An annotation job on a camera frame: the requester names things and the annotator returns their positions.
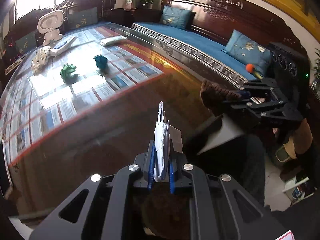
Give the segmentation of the white tray with blue cloth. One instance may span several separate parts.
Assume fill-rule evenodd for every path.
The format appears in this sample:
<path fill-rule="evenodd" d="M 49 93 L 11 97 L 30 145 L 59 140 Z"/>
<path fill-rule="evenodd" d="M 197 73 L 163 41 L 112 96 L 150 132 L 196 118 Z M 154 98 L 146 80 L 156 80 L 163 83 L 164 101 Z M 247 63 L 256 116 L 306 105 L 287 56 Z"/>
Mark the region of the white tray with blue cloth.
<path fill-rule="evenodd" d="M 71 45 L 76 41 L 76 36 L 67 37 L 65 40 L 57 43 L 53 48 L 50 49 L 49 55 L 53 57 L 57 57 L 66 50 L 68 50 Z"/>

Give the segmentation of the brown knitted cloth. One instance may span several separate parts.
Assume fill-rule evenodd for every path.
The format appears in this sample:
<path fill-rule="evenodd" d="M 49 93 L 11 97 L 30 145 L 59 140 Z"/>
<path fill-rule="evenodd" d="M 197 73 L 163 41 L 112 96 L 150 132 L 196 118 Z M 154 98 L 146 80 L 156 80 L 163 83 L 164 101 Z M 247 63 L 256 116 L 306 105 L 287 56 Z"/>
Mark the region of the brown knitted cloth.
<path fill-rule="evenodd" d="M 203 105 L 215 116 L 223 114 L 225 101 L 238 101 L 242 96 L 229 89 L 222 88 L 218 83 L 204 79 L 201 84 L 200 97 Z"/>

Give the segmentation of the teal paper ball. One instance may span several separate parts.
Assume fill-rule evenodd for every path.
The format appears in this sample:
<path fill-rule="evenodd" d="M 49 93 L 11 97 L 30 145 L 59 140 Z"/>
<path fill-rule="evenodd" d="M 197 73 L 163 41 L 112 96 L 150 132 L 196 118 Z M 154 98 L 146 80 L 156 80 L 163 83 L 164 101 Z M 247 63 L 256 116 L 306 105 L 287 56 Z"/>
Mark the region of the teal paper ball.
<path fill-rule="evenodd" d="M 103 55 L 96 55 L 94 58 L 96 66 L 102 70 L 105 71 L 108 68 L 108 59 L 104 57 Z"/>

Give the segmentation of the clear bag of white items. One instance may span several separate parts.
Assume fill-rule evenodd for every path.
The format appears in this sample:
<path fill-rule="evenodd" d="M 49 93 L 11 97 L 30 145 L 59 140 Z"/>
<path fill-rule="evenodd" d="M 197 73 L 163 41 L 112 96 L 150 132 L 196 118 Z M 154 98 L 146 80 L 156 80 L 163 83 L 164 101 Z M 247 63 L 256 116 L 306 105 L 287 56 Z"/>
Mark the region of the clear bag of white items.
<path fill-rule="evenodd" d="M 43 66 L 47 64 L 50 57 L 50 50 L 50 46 L 44 46 L 36 51 L 36 54 L 31 61 L 31 69 L 34 74 L 39 74 L 42 71 Z"/>

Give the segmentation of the blue floral pillow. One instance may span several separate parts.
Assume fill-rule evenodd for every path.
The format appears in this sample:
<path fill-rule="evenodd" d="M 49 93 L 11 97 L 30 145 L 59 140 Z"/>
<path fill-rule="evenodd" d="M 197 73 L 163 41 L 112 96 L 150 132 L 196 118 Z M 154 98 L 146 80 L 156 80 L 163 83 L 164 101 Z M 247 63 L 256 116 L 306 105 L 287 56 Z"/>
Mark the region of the blue floral pillow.
<path fill-rule="evenodd" d="M 244 65 L 252 64 L 263 76 L 266 75 L 272 61 L 271 52 L 267 48 L 235 29 L 222 51 Z"/>
<path fill-rule="evenodd" d="M 191 10 L 164 6 L 160 24 L 185 30 L 191 16 Z"/>

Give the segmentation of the orange ball toy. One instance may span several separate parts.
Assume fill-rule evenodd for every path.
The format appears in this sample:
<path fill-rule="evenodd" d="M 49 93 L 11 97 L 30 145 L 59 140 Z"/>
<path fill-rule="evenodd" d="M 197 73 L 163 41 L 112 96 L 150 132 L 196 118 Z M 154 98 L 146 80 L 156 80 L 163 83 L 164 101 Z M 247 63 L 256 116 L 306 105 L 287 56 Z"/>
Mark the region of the orange ball toy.
<path fill-rule="evenodd" d="M 253 64 L 246 64 L 246 70 L 249 72 L 249 73 L 253 73 L 254 70 L 255 70 L 255 66 Z"/>

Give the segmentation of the blue floral pillow far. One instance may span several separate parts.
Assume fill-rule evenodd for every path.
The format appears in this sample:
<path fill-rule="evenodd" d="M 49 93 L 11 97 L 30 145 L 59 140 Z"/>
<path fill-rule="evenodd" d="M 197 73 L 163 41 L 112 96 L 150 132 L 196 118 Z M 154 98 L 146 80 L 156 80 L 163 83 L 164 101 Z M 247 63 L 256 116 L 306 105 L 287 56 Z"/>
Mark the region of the blue floral pillow far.
<path fill-rule="evenodd" d="M 160 24 L 185 30 L 191 16 L 191 10 L 164 6 Z"/>

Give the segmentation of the carved wooden sofa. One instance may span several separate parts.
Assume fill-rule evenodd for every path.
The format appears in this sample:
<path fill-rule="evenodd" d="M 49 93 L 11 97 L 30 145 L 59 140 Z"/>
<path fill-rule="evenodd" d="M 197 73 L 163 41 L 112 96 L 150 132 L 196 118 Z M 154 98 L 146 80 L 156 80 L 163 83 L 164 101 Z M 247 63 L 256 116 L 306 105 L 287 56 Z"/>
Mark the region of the carved wooden sofa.
<path fill-rule="evenodd" d="M 279 43 L 307 57 L 300 40 L 282 18 L 246 0 L 162 0 L 160 10 L 136 9 L 133 24 L 160 24 L 165 5 L 191 10 L 185 30 L 223 46 L 227 45 L 235 29 L 265 48 L 272 42 Z M 157 42 L 168 54 L 175 49 L 161 41 Z"/>

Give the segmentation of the blue sofa cushion seat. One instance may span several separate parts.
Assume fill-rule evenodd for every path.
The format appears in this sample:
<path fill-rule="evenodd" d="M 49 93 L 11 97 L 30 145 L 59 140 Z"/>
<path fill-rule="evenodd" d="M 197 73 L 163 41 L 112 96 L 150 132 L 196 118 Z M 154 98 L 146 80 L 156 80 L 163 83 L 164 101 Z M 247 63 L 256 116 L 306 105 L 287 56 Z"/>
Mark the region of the blue sofa cushion seat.
<path fill-rule="evenodd" d="M 132 29 L 188 54 L 238 87 L 255 79 L 243 63 L 223 51 L 225 46 L 195 32 L 144 22 L 134 23 Z"/>

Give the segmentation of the green paper ball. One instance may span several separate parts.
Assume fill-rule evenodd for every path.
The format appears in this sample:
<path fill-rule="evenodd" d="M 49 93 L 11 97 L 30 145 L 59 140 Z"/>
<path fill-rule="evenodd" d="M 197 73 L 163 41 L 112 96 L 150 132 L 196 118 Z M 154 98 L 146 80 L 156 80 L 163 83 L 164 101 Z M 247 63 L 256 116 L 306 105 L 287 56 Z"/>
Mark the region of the green paper ball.
<path fill-rule="evenodd" d="M 60 70 L 60 76 L 67 84 L 75 82 L 78 78 L 78 74 L 76 73 L 76 66 L 68 63 L 64 64 L 63 68 Z"/>

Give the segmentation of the white toy robot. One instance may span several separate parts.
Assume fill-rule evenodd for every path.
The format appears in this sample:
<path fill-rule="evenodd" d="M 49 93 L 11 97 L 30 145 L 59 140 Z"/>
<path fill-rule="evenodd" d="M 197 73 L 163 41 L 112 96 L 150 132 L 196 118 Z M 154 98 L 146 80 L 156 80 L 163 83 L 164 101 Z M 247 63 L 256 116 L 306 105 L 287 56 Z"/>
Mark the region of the white toy robot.
<path fill-rule="evenodd" d="M 43 46 L 47 46 L 52 41 L 60 40 L 63 35 L 59 31 L 59 27 L 64 22 L 62 10 L 54 10 L 43 15 L 37 24 L 37 30 L 40 34 L 44 34 Z"/>

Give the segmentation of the blue floral pillow near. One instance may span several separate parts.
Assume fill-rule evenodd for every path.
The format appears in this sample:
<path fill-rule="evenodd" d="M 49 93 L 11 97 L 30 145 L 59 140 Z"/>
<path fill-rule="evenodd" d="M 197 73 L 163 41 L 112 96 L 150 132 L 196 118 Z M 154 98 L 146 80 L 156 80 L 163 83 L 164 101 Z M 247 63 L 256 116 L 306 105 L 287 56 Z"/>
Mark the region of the blue floral pillow near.
<path fill-rule="evenodd" d="M 271 52 L 267 48 L 235 29 L 222 51 L 244 65 L 252 64 L 263 76 L 266 75 L 272 61 Z"/>

